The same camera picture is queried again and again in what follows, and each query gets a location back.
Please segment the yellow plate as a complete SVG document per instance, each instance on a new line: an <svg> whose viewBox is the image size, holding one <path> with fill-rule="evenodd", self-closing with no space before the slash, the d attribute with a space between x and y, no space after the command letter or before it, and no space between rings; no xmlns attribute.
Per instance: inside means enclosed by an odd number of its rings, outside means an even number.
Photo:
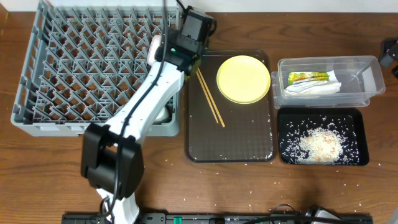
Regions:
<svg viewBox="0 0 398 224"><path fill-rule="evenodd" d="M229 101L248 105L267 95L271 76L263 61L248 55L238 55L220 65L216 84Z"/></svg>

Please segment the white cup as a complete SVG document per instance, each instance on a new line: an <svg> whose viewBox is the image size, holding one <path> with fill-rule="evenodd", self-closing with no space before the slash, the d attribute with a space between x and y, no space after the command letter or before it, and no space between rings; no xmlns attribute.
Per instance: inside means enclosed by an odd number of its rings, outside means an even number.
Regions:
<svg viewBox="0 0 398 224"><path fill-rule="evenodd" d="M159 114L156 116L154 120L154 124L166 123L169 120L169 118L170 118L169 111L165 106L159 111Z"/></svg>

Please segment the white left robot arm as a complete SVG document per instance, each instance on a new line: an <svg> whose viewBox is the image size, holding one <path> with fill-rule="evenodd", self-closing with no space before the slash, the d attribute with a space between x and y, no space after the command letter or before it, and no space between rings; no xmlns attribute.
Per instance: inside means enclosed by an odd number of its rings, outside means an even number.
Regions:
<svg viewBox="0 0 398 224"><path fill-rule="evenodd" d="M208 41L182 34L152 39L150 71L132 98L105 125L91 124L83 135L81 175L102 196L101 213L93 223L134 223L139 214L134 192L144 174L141 146L187 76L197 72Z"/></svg>

